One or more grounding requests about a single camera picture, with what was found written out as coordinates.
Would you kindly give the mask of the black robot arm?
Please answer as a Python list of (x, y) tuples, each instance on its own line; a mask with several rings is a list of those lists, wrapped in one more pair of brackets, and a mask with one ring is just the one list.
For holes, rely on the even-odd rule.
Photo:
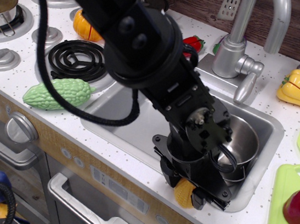
[(230, 114), (200, 79), (197, 56), (184, 57), (187, 47), (177, 23), (139, 0), (75, 1), (105, 39), (108, 73), (143, 93), (168, 121), (170, 134), (152, 139), (167, 183), (190, 181), (195, 209), (206, 202), (226, 209), (231, 191), (221, 175), (236, 168), (226, 148), (233, 133)]

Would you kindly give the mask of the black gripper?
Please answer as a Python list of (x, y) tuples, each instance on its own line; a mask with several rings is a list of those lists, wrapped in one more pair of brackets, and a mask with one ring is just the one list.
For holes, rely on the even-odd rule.
[(195, 209), (202, 210), (207, 202), (223, 211), (228, 207), (232, 193), (213, 166), (214, 159), (210, 154), (202, 154), (189, 141), (172, 135), (155, 135), (152, 142), (161, 158), (160, 168), (166, 182), (175, 187), (184, 178), (195, 185), (191, 195)]

